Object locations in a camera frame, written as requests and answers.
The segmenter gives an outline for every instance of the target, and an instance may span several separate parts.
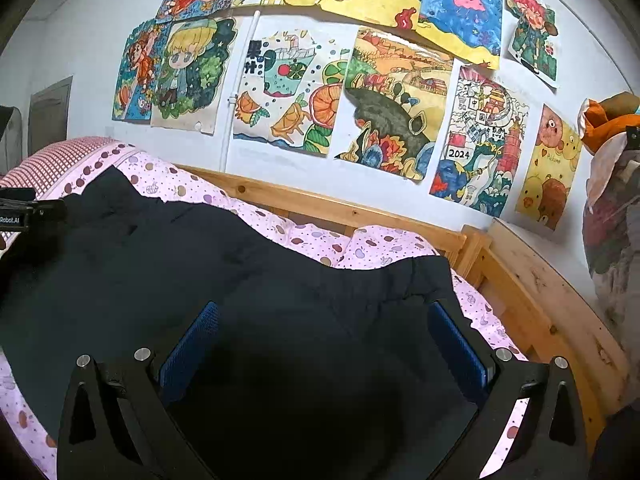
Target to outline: ocean drawing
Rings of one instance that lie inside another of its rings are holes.
[[[502,0],[422,0],[416,32],[487,68],[500,63]]]

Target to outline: wooden bed frame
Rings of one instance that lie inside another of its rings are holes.
[[[600,354],[605,352],[616,358],[613,365],[603,371],[602,363],[594,363],[585,345],[571,345],[570,342],[584,336],[577,333],[583,330],[582,325],[576,323],[574,327],[571,323],[554,322],[554,313],[545,310],[519,276],[492,251],[492,238],[487,233],[471,226],[464,226],[462,232],[454,232],[304,190],[202,168],[179,167],[224,189],[233,198],[259,205],[283,218],[295,221],[302,218],[302,221],[315,222],[319,226],[329,222],[332,230],[347,236],[359,227],[378,224],[413,231],[426,238],[447,257],[460,276],[480,292],[490,292],[487,296],[492,304],[494,301],[500,303],[501,313],[496,310],[496,314],[511,339],[530,360],[548,363],[554,356],[567,358],[580,395],[588,449],[593,452],[606,416],[620,407],[619,396],[611,393],[611,383],[615,383],[615,392],[620,392],[625,383],[628,367],[622,362],[624,357],[620,358],[622,350],[586,303],[581,312],[573,315],[588,319],[595,334],[591,347]]]

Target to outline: polka dot bed sheet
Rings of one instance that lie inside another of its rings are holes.
[[[338,269],[375,269],[403,258],[436,254],[428,241],[409,231],[366,226],[357,229],[349,238],[313,224],[297,225],[229,197],[213,184],[131,144],[103,137],[83,137],[47,146],[11,170],[0,180],[0,187],[34,187],[40,200],[62,198],[70,193],[82,193],[87,184],[110,166],[120,170],[143,196],[161,198],[165,202],[179,200],[224,208],[269,240]],[[16,236],[1,234],[0,256]],[[451,273],[454,291],[464,315],[472,320],[471,326],[492,348],[511,348],[518,359],[525,360],[482,295],[454,271]],[[526,406],[526,400],[515,403],[510,420],[480,478],[496,471],[504,462]],[[55,480],[56,443],[21,396],[1,349],[0,411],[31,459],[50,480]]]

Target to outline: black clothing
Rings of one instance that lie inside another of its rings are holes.
[[[445,258],[333,269],[115,168],[65,202],[0,260],[0,344],[52,436],[79,355],[132,358],[208,301],[215,347],[169,411],[221,480],[423,479],[475,412],[428,333]]]

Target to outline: white wall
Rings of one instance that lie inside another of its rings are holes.
[[[13,106],[22,115],[22,152],[27,154],[27,124],[34,66],[40,63],[45,25],[22,22],[0,57],[0,105]]]
[[[167,160],[217,169],[221,134],[209,137],[196,132],[111,121],[114,85],[126,37],[138,24],[154,17],[161,1],[38,0],[0,57],[0,102],[4,100],[12,104],[10,100],[13,99],[23,111],[25,106],[28,107],[30,94],[73,75],[68,115],[69,137],[105,135],[113,128],[116,138],[135,143]],[[587,96],[600,100],[628,90],[630,86],[640,91],[638,54],[601,0],[543,1],[556,10],[558,27],[562,33],[561,87],[555,92],[508,57],[507,38],[513,33],[516,19],[504,11],[503,58],[497,78],[509,88],[519,89],[530,96],[529,127],[514,193],[505,208],[507,212],[513,209],[519,185],[524,180],[543,103],[550,105],[566,120],[574,122],[578,108]],[[253,9],[243,12],[251,15]],[[264,12],[273,14],[274,10],[265,9]],[[319,20],[318,27],[329,27],[330,22],[346,21],[313,9],[310,12],[306,9],[289,12],[309,13]],[[279,19],[286,23],[287,17],[284,14]],[[241,26],[229,63],[231,74],[238,69],[242,58],[238,46],[247,34],[247,22],[245,20]],[[34,54],[38,48],[42,49],[40,56]],[[459,66],[457,62],[452,86]],[[17,77],[7,78],[5,73]],[[18,81],[20,86],[15,91],[12,88],[14,81]],[[222,103],[229,92],[227,84],[223,89]],[[449,96],[449,108],[451,99],[452,95]],[[221,106],[218,126],[224,124],[225,117],[226,109]],[[438,138],[440,146],[444,142],[448,119],[447,115]],[[333,160],[356,134],[353,105],[343,98],[329,157],[317,158],[257,142],[232,140],[226,170],[375,206],[454,230],[460,229],[465,223],[481,228],[489,225],[491,219],[488,216],[429,195],[436,157],[432,160],[427,178],[418,185],[383,171]],[[588,154],[583,152],[574,187],[557,231],[554,234],[547,230],[540,231],[571,254],[576,265],[582,268],[582,207],[589,159]],[[508,213],[504,219],[533,229],[538,227],[527,224],[527,219],[516,213]]]

